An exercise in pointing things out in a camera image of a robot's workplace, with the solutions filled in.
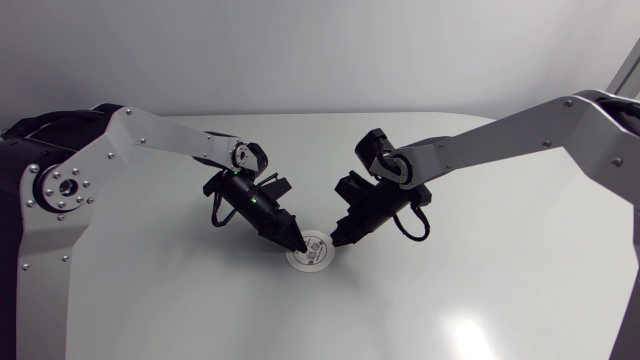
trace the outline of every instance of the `aluminum arm link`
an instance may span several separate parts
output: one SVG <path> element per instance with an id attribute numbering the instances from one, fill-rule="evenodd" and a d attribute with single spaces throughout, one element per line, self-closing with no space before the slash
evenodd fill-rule
<path id="1" fill-rule="evenodd" d="M 640 109 L 635 100 L 589 90 L 558 98 L 453 137 L 425 139 L 376 159 L 370 172 L 411 189 L 469 166 L 563 147 L 592 180 L 634 205 L 634 249 L 640 261 L 640 137 L 607 112 L 603 99 Z M 614 344 L 612 359 L 640 356 L 640 272 Z"/>
<path id="2" fill-rule="evenodd" d="M 55 148 L 29 141 L 30 146 L 38 144 Z M 259 170 L 257 158 L 240 138 L 198 131 L 131 107 L 115 111 L 105 132 L 65 161 L 24 168 L 16 264 L 17 359 L 66 358 L 71 250 L 89 225 L 100 187 L 124 170 L 133 145 L 189 155 L 234 171 Z M 65 184 L 76 185 L 72 196 L 59 190 Z"/>

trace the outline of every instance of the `round sticker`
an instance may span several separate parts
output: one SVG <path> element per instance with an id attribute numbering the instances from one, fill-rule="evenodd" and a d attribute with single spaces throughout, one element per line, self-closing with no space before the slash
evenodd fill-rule
<path id="1" fill-rule="evenodd" d="M 320 231 L 305 230 L 302 232 L 302 238 L 307 244 L 307 252 L 287 251 L 289 264 L 303 272 L 316 272 L 326 268 L 336 253 L 331 237 Z"/>

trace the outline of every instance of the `robotic arm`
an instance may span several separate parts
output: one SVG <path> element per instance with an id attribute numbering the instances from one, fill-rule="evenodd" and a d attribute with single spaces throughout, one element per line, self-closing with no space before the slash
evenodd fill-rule
<path id="1" fill-rule="evenodd" d="M 393 217 L 413 240 L 429 235 L 420 210 L 431 201 L 425 182 L 449 172 L 555 147 L 564 147 L 591 179 L 634 205 L 634 247 L 640 259 L 640 103 L 600 91 L 558 98 L 453 137 L 429 138 L 395 149 L 376 129 L 356 147 L 375 186 L 355 172 L 336 191 L 350 205 L 338 221 L 333 244 L 359 241 Z M 425 235 L 409 235 L 396 213 L 411 204 L 425 225 Z M 614 344 L 612 359 L 640 354 L 640 272 Z"/>
<path id="2" fill-rule="evenodd" d="M 88 227 L 101 186 L 127 166 L 132 145 L 192 156 L 222 169 L 212 222 L 240 212 L 259 234 L 306 251 L 295 216 L 277 199 L 291 187 L 274 174 L 254 180 L 268 160 L 259 145 L 202 132 L 132 107 L 103 104 L 24 119 L 0 142 L 0 353 L 7 359 L 64 359 L 71 249 Z M 222 199 L 233 207 L 217 220 Z"/>

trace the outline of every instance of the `white wall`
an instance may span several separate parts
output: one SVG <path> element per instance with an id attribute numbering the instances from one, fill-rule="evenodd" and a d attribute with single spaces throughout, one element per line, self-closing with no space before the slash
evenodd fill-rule
<path id="1" fill-rule="evenodd" d="M 637 0 L 5 0 L 0 125 L 100 102 L 161 115 L 499 117 L 605 88 Z"/>

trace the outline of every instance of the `white tabletop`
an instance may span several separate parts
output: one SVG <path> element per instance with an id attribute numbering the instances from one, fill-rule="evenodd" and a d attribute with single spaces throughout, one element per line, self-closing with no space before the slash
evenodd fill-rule
<path id="1" fill-rule="evenodd" d="M 369 178 L 354 147 L 395 146 L 489 120 L 456 114 L 176 118 L 259 143 L 293 189 L 301 230 L 346 215 L 334 187 Z M 455 171 L 427 184 L 431 235 L 392 221 L 302 273 L 241 216 L 210 223 L 191 158 L 136 148 L 104 187 L 73 250 L 70 359 L 605 359 L 637 261 L 632 207 L 562 149 Z M 420 232 L 410 211 L 401 218 Z"/>

